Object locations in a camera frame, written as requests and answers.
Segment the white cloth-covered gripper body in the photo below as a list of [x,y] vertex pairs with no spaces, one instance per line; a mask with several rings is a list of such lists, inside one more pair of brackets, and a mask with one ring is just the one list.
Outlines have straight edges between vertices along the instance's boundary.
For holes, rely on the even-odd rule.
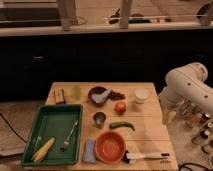
[[176,115],[177,104],[166,95],[159,95],[159,102],[162,109],[162,123],[168,125]]

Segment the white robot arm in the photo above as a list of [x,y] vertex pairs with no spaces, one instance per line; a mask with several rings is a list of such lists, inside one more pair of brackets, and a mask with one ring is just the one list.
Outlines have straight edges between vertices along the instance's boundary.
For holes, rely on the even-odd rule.
[[172,69],[166,74],[166,86],[158,95],[164,125],[171,121],[185,100],[213,115],[213,88],[205,84],[207,78],[208,70],[199,62]]

